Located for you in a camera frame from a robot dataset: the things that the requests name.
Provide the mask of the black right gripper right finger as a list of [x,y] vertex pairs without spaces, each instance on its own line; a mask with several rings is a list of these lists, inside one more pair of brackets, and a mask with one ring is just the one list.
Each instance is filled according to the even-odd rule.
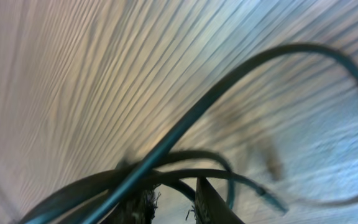
[[194,210],[197,224],[244,224],[204,177],[197,178]]

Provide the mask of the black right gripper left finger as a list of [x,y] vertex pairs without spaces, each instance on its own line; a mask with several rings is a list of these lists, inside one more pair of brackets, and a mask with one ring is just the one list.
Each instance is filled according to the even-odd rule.
[[157,209],[157,187],[158,185],[153,185],[145,190],[138,190],[121,201],[101,224],[151,224]]

